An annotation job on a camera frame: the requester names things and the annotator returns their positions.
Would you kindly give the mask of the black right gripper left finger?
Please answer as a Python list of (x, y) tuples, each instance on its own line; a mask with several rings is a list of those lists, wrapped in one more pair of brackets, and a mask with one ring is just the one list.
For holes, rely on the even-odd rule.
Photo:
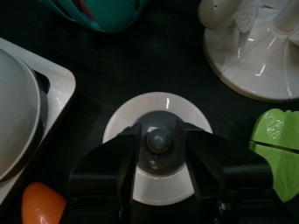
[(135, 124), (75, 166), (63, 224), (131, 224), (141, 125)]

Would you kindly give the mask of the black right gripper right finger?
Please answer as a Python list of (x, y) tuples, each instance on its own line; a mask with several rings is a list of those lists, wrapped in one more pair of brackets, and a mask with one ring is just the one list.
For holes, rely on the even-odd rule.
[(269, 164), (247, 147), (177, 122), (200, 224), (263, 224), (269, 220)]

